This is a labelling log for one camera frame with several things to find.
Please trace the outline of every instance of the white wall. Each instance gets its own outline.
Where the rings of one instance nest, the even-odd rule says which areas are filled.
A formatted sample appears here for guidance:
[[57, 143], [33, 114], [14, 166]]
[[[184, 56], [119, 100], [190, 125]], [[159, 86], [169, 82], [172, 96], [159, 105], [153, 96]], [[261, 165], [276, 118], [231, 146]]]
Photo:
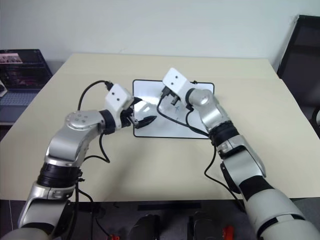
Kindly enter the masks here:
[[277, 68], [296, 16], [320, 16], [320, 0], [0, 0], [0, 9], [0, 48], [39, 48], [52, 68], [74, 52], [268, 58]]

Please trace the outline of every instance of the keyboard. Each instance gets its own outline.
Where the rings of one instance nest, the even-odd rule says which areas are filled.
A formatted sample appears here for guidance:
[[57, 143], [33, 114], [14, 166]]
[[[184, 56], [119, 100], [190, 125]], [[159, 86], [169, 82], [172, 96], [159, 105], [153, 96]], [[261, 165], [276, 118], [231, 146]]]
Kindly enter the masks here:
[[7, 92], [0, 99], [0, 106], [28, 106], [36, 95], [36, 92]]

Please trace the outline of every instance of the white tablet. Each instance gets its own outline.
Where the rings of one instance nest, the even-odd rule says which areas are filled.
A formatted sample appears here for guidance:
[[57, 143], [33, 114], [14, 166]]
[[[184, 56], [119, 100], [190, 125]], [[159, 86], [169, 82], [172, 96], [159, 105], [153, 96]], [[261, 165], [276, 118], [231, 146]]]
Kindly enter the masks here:
[[[133, 81], [133, 95], [141, 98], [143, 101], [134, 105], [134, 117], [142, 120], [148, 116], [157, 116], [156, 119], [148, 126], [135, 129], [133, 134], [136, 137], [149, 138], [187, 138], [187, 139], [205, 139], [201, 134], [191, 131], [189, 128], [172, 122], [157, 113], [157, 105], [160, 100], [161, 91], [165, 87], [162, 81], [155, 80], [139, 80]], [[197, 87], [208, 89], [214, 93], [215, 86], [211, 82], [198, 82]], [[172, 96], [166, 96], [159, 110], [163, 114], [171, 117], [179, 122], [186, 123], [186, 114], [189, 110], [178, 101], [175, 106], [171, 104]], [[194, 110], [188, 116], [188, 122], [191, 126], [207, 132], [204, 125], [201, 123], [199, 113]]]

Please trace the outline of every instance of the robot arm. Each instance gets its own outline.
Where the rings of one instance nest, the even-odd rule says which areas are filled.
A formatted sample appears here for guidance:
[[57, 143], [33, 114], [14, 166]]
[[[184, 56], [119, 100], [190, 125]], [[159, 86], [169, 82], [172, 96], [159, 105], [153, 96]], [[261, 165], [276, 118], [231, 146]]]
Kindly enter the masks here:
[[278, 189], [266, 180], [265, 167], [239, 134], [216, 97], [206, 89], [198, 89], [181, 73], [171, 68], [163, 79], [162, 92], [181, 100], [188, 108], [199, 112], [212, 144], [221, 157], [223, 176], [230, 189], [243, 197], [244, 205], [260, 240], [320, 240], [318, 230], [302, 212]]
[[141, 121], [133, 116], [132, 106], [140, 101], [115, 84], [105, 98], [105, 110], [75, 111], [65, 118], [64, 126], [47, 148], [40, 175], [19, 216], [19, 228], [3, 240], [46, 240], [66, 231], [74, 211], [69, 198], [82, 175], [80, 166], [90, 142], [100, 134], [112, 134], [131, 123], [135, 128], [150, 124], [155, 116]]

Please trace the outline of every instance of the beige tabletop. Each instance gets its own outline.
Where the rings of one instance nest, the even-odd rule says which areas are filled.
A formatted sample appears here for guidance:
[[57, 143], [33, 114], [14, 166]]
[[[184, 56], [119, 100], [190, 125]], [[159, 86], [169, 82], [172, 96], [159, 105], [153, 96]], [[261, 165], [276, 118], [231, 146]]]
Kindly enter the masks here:
[[[77, 108], [87, 85], [161, 80], [170, 67], [190, 80], [213, 82], [215, 94], [263, 160], [267, 180], [290, 198], [320, 197], [320, 140], [266, 59], [74, 54], [36, 96], [0, 143], [0, 198], [25, 200], [51, 137]], [[101, 110], [107, 90], [96, 85], [82, 110]], [[80, 188], [95, 201], [229, 199], [203, 175], [213, 147], [205, 139], [134, 137], [132, 127], [103, 138], [111, 163], [86, 161]], [[101, 155], [98, 139], [88, 154]], [[209, 173], [224, 181], [221, 159]]]

